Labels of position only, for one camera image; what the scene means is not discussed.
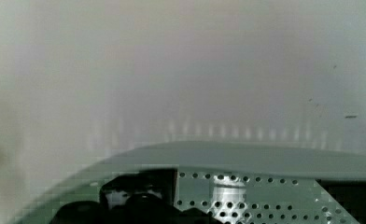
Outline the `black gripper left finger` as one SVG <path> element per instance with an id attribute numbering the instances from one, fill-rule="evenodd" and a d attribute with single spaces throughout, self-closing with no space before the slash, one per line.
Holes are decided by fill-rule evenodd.
<path id="1" fill-rule="evenodd" d="M 99 200 L 67 203 L 49 224 L 222 224 L 197 208 L 174 207 L 177 170 L 119 175 L 99 190 Z"/>

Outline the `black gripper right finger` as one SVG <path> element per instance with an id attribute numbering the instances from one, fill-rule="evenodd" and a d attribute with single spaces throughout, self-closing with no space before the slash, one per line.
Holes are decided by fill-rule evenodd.
<path id="1" fill-rule="evenodd" d="M 366 181 L 318 179 L 317 183 L 355 220 L 366 224 Z"/>

